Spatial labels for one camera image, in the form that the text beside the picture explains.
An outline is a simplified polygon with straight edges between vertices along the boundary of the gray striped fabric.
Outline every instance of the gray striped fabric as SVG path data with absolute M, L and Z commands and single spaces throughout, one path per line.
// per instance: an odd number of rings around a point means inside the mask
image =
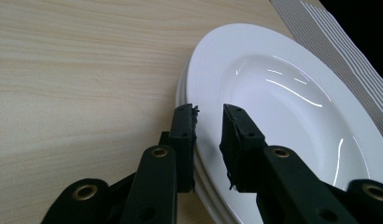
M 295 41 L 337 74 L 383 135 L 383 79 L 334 16 L 297 0 L 272 0 L 271 3 Z

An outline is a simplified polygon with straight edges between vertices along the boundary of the table surface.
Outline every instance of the table surface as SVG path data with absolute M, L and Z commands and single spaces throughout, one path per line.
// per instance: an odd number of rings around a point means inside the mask
M 0 223 L 39 223 L 73 182 L 135 172 L 195 46 L 239 22 L 291 37 L 268 0 L 0 1 Z M 196 193 L 178 194 L 177 222 L 213 223 Z

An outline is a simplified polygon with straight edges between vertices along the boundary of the ceramic plate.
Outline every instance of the ceramic plate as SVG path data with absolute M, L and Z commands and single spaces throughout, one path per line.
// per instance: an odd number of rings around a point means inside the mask
M 223 104 L 246 109 L 267 144 L 295 150 L 328 184 L 383 183 L 383 138 L 375 124 L 323 62 L 284 35 L 251 24 L 213 30 L 191 56 L 185 86 L 186 103 L 200 109 L 197 150 L 214 198 L 240 223 L 262 220 L 255 194 L 229 190 L 219 150 Z

